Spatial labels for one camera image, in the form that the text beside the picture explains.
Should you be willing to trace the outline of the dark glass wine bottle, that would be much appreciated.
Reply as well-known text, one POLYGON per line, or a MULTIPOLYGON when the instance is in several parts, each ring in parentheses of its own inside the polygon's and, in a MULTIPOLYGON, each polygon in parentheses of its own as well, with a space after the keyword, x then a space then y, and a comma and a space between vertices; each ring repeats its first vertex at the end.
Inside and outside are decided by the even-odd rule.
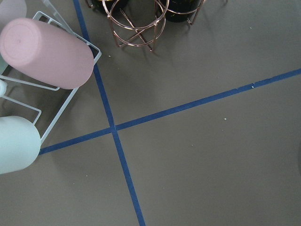
POLYGON ((165 13, 166 20, 192 25, 206 0, 170 0, 165 13))

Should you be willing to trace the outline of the mint green cup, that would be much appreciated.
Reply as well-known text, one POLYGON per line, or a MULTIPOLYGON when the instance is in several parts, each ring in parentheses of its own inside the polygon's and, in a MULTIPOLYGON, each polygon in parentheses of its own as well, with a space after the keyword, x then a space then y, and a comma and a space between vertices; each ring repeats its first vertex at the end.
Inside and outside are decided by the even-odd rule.
POLYGON ((41 147, 37 128, 19 116, 0 118, 0 173, 23 170, 37 158, 41 147))

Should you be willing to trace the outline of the pale pink cup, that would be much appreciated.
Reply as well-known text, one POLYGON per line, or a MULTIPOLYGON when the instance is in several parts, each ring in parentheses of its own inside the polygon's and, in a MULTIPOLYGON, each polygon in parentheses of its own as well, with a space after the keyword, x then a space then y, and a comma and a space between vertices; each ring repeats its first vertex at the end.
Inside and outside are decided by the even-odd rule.
POLYGON ((24 0, 1 0, 0 23, 7 24, 13 19, 26 17, 27 5, 24 0))

